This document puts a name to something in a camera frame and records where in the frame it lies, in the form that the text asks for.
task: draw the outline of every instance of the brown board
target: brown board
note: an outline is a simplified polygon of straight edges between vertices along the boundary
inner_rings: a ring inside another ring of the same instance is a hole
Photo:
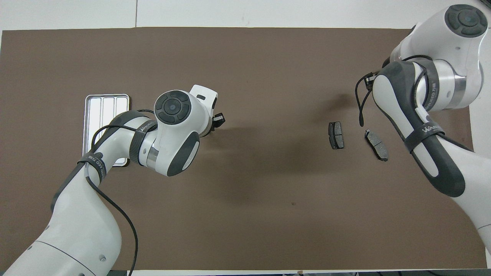
[[[132,218],[137,269],[484,268],[477,231],[437,192],[376,108],[358,125],[356,81],[408,30],[136,28],[4,31],[0,55],[0,271],[42,232],[81,156],[88,94],[152,108],[171,89],[218,92],[226,123],[192,165],[164,177],[134,163],[101,185]],[[468,109],[434,119],[471,146]],[[345,149],[327,127],[341,121]],[[371,129],[389,151],[377,160]],[[129,269],[123,236],[115,269]]]

